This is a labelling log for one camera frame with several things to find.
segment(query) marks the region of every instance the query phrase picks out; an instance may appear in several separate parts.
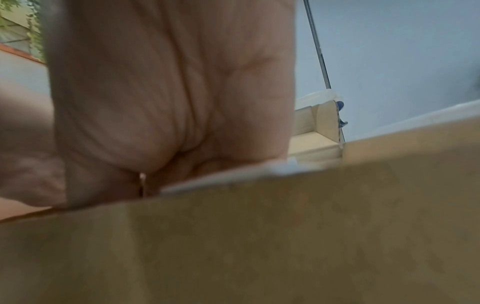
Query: thin pole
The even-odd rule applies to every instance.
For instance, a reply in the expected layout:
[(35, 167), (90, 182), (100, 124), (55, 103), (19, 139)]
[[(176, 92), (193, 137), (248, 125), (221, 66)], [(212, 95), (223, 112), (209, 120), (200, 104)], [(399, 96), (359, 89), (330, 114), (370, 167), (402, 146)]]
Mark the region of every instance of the thin pole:
[(316, 54), (318, 55), (318, 61), (320, 62), (321, 73), (323, 75), (323, 80), (325, 81), (325, 87), (331, 89), (330, 79), (327, 73), (327, 68), (325, 66), (324, 56), (322, 54), (322, 49), (320, 48), (319, 37), (317, 35), (317, 29), (315, 28), (314, 18), (312, 16), (312, 10), (310, 9), (309, 0), (303, 0), (305, 4), (306, 15), (308, 17), (308, 22), (310, 23), (311, 35), (313, 36), (313, 42), (315, 43)]

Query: finger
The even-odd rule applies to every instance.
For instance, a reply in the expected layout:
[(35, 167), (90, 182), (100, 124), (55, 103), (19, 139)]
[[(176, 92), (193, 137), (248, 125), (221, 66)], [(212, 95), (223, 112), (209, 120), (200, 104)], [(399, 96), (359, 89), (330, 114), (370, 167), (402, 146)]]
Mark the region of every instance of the finger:
[(112, 165), (65, 160), (66, 196), (68, 207), (110, 203), (140, 198), (138, 173)]

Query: green foliage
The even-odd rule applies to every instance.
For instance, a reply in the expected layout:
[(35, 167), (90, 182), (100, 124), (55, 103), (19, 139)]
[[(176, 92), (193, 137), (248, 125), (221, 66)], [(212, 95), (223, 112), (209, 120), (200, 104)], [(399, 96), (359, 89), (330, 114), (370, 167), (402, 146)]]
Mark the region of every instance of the green foliage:
[[(28, 0), (27, 6), (30, 8), (30, 13), (27, 15), (28, 22), (28, 37), (31, 41), (31, 46), (38, 50), (38, 54), (34, 54), (39, 60), (44, 61), (44, 47), (42, 44), (42, 28), (40, 25), (40, 1)], [(18, 7), (21, 0), (0, 0), (0, 10), (11, 11), (12, 8)]]

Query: corrugated cardboard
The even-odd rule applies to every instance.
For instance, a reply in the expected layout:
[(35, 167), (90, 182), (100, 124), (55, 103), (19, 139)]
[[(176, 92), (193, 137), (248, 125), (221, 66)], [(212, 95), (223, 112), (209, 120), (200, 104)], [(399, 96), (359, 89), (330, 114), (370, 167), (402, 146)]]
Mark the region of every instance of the corrugated cardboard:
[(4, 223), (0, 303), (479, 303), (479, 125), (346, 144), (327, 171)]

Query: cardboard box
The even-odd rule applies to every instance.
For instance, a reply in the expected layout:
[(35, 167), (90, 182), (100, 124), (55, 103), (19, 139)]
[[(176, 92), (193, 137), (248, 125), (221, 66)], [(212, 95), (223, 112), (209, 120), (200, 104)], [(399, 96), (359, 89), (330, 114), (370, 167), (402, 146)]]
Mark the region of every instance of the cardboard box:
[(479, 303), (480, 119), (334, 169), (0, 225), (0, 303)]

